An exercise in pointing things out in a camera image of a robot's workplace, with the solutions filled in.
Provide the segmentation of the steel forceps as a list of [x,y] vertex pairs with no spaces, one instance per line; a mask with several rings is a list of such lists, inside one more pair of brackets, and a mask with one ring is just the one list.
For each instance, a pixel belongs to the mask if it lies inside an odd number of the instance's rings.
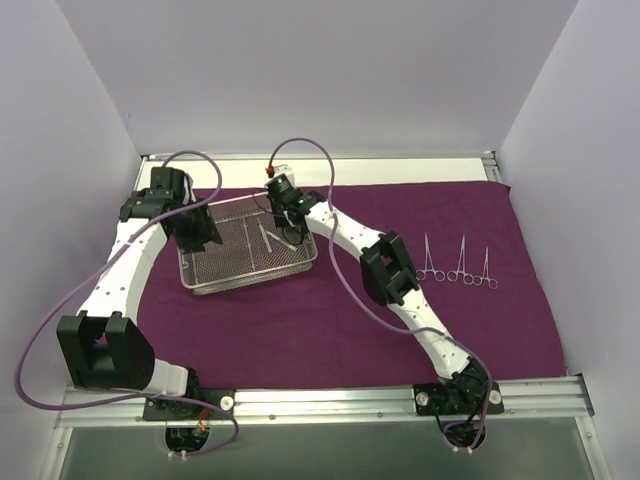
[[459,254],[457,265],[454,269],[446,273],[446,280],[449,282],[461,281],[463,285],[472,286],[474,284],[474,276],[467,272],[466,269],[466,236],[462,235],[460,240]]
[[421,269],[416,270],[416,278],[419,282],[423,282],[429,276],[437,282],[443,282],[446,279],[444,271],[435,267],[431,254],[429,237],[427,233],[424,233],[424,265]]

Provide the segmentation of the purple cloth wrap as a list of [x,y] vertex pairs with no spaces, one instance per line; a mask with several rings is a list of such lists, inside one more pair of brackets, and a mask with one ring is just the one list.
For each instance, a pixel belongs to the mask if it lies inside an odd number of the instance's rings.
[[[427,279],[427,300],[452,336],[495,380],[560,377],[560,336],[505,185],[489,182],[339,186],[335,206],[358,222],[396,231],[416,266],[428,234],[437,269],[480,275],[485,248],[497,290]],[[174,244],[157,257],[138,326],[162,360],[192,367],[206,387],[320,389],[431,382],[436,375],[402,322],[372,303],[356,259],[323,238],[312,268],[290,277],[197,296],[181,284]]]

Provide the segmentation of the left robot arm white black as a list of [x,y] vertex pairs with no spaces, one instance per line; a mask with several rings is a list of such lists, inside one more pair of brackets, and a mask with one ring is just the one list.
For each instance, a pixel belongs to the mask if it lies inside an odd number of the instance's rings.
[[155,167],[150,186],[120,208],[108,268],[78,313],[60,318],[56,336],[74,386],[166,396],[170,412],[190,419],[202,405],[191,372],[157,358],[137,326],[151,270],[169,240],[193,253],[222,238],[189,175]]

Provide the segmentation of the steel scissors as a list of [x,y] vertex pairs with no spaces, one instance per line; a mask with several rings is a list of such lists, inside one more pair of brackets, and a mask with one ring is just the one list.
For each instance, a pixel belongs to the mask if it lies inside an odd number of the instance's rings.
[[482,272],[474,277],[473,285],[477,287],[486,285],[491,290],[499,288],[499,282],[490,273],[490,251],[488,247],[485,248]]

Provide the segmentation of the metal mesh instrument tray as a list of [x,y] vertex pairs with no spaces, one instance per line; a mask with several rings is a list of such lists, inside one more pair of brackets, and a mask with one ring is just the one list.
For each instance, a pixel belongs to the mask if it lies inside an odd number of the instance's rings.
[[[278,228],[264,192],[213,202],[209,209],[223,242],[205,245],[204,252],[179,252],[182,285],[196,295],[206,295],[303,273],[318,256],[315,240],[293,227]],[[267,252],[258,228],[297,246],[292,251],[269,238]]]

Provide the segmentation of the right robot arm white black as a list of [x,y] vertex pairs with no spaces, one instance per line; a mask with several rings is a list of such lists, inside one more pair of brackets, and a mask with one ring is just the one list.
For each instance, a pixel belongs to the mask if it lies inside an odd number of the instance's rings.
[[491,395],[492,379],[482,362],[457,342],[428,303],[401,236],[369,228],[337,209],[330,196],[295,187],[289,176],[268,170],[267,197],[276,219],[329,241],[329,255],[344,250],[359,261],[366,295],[393,312],[406,326],[395,330],[412,336],[426,353],[444,388],[444,400],[464,413]]

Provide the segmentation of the steel tweezers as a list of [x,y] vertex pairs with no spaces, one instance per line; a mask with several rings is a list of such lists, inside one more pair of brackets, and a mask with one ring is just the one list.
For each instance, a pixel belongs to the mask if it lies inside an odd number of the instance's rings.
[[278,242],[279,244],[283,245],[284,247],[286,247],[286,248],[288,248],[288,249],[290,249],[290,250],[292,250],[292,251],[294,251],[294,252],[295,252],[295,251],[297,251],[297,248],[298,248],[297,246],[292,245],[292,244],[291,244],[291,243],[289,243],[287,240],[285,240],[285,239],[283,239],[283,238],[279,237],[278,235],[276,235],[276,234],[274,234],[274,233],[272,233],[272,232],[270,232],[270,231],[267,231],[267,232],[266,232],[266,235],[267,235],[269,238],[273,239],[274,241]]

